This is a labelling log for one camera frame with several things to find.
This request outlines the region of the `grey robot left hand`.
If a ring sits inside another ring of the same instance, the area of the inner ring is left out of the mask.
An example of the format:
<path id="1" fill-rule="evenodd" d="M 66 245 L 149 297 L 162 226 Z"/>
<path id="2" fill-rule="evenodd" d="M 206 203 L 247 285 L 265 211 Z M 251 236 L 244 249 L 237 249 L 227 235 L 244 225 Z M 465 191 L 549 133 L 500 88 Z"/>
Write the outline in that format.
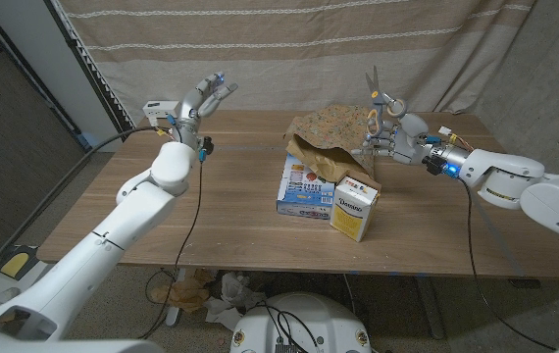
<path id="1" fill-rule="evenodd" d="M 183 97 L 178 110 L 176 126 L 178 141 L 197 149 L 197 136 L 201 121 L 209 118 L 218 109 L 221 102 L 234 93 L 236 83 L 225 84 L 224 73 L 216 72 L 203 78 Z"/>

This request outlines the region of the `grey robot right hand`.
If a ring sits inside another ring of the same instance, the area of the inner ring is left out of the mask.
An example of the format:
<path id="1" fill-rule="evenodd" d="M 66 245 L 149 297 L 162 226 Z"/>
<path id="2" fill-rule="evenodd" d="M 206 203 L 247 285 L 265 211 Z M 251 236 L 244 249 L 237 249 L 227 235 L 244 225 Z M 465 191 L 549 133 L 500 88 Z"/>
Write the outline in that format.
<path id="1" fill-rule="evenodd" d="M 372 110 L 367 118 L 367 133 L 362 147 L 352 155 L 392 157 L 405 165 L 420 165 L 432 146 L 426 143 L 428 125 L 419 116 L 407 113 L 394 124 Z"/>

